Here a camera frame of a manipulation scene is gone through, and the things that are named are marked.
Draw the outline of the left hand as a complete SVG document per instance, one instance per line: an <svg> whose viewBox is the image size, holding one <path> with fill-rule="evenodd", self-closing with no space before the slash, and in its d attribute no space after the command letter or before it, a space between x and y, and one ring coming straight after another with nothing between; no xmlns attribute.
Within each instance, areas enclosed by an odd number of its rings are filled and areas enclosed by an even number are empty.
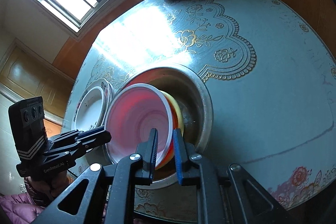
<svg viewBox="0 0 336 224"><path fill-rule="evenodd" d="M53 201L70 184L66 171L59 173L57 176L50 178L47 181L36 181L31 177L28 177L28 181L35 190L45 194L51 201Z"/></svg>

